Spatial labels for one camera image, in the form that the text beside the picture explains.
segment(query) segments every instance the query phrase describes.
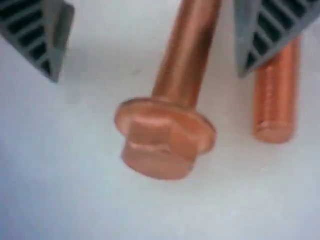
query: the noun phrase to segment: white surface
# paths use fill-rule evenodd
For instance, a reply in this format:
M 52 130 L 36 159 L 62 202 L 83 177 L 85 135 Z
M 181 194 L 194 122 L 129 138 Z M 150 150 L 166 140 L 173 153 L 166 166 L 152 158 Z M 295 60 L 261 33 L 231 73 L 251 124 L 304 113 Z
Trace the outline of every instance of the white surface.
M 263 144 L 252 137 L 253 80 L 236 78 L 233 6 L 223 1 L 198 104 L 217 144 L 188 178 L 165 182 L 122 163 L 113 117 L 120 102 L 150 94 L 179 0 L 73 3 L 58 85 L 0 40 L 1 240 L 320 238 L 317 23 L 303 38 L 296 136 Z

